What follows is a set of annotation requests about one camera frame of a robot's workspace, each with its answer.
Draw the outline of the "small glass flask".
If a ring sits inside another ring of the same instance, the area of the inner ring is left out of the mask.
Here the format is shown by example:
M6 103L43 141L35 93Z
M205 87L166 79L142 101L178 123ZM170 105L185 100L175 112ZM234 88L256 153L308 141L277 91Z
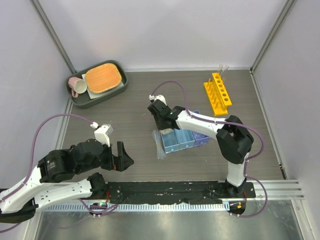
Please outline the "small glass flask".
M199 132L196 132L195 135L194 135L194 139L196 141L200 141L204 138L204 135L202 133L199 133Z

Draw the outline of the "yellow test tube rack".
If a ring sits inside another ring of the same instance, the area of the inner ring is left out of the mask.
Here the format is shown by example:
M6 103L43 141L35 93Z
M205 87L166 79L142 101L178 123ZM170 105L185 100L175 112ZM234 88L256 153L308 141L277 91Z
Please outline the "yellow test tube rack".
M214 116L227 115L232 101L221 75L218 72L212 73L212 78L204 82L203 86Z

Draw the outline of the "plastic bag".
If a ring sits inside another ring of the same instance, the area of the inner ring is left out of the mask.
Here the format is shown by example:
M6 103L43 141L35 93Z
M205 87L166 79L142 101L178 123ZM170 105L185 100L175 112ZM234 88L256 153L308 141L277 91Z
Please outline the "plastic bag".
M160 133L163 134L163 135L167 135L167 134L170 134L173 131L174 130L171 129L171 128L166 128L166 129L160 130Z

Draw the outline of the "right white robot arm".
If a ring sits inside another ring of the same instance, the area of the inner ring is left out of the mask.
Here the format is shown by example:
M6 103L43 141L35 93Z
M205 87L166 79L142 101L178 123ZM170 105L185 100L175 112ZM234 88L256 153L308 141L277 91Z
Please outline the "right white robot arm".
M254 143L253 136L242 126L240 119L234 115L229 118L214 118L190 112L184 107L170 108L164 96L150 95L147 109L152 114L157 129L190 130L215 139L220 152L227 160L226 193L233 198L244 192L245 161Z

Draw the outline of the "blue compartment box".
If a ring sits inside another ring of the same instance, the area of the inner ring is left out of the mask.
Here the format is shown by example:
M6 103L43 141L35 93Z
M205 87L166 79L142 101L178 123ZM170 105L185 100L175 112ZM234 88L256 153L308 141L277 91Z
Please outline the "blue compartment box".
M163 135L161 134L162 145L166 154L178 152L185 149L199 147L206 145L209 142L210 137L204 135L204 138L196 141L196 131L185 129L174 129L173 132Z

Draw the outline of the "bundle of plastic pipettes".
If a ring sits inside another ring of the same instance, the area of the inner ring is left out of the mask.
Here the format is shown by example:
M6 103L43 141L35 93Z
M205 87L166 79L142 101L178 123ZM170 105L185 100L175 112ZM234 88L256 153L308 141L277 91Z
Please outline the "bundle of plastic pipettes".
M153 139L155 141L155 145L156 145L157 159L164 160L166 158L166 153L165 153L163 146L162 146L162 138L161 138L160 131L153 130L152 137L153 137Z

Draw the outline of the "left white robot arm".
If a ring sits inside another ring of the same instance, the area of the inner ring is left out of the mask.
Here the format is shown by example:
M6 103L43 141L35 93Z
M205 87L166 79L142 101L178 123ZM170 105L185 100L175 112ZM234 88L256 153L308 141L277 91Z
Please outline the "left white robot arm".
M22 223L37 212L69 200L102 199L107 184L98 172L76 183L63 185L62 182L96 168L123 172L134 164L123 142L117 142L117 151L118 155L113 155L110 146L94 139L69 149L52 150L38 162L28 180L20 181L19 191L15 191L15 186L1 189L1 223Z

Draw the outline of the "long glass test tube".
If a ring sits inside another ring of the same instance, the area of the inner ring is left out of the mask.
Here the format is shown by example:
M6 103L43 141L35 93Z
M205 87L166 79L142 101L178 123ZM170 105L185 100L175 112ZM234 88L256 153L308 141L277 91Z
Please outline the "long glass test tube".
M217 71L217 73L218 73L219 76L221 76L221 74L222 74L222 72L223 72L223 67L224 67L223 64L220 64L220 65L219 65L219 68L218 68L218 71Z

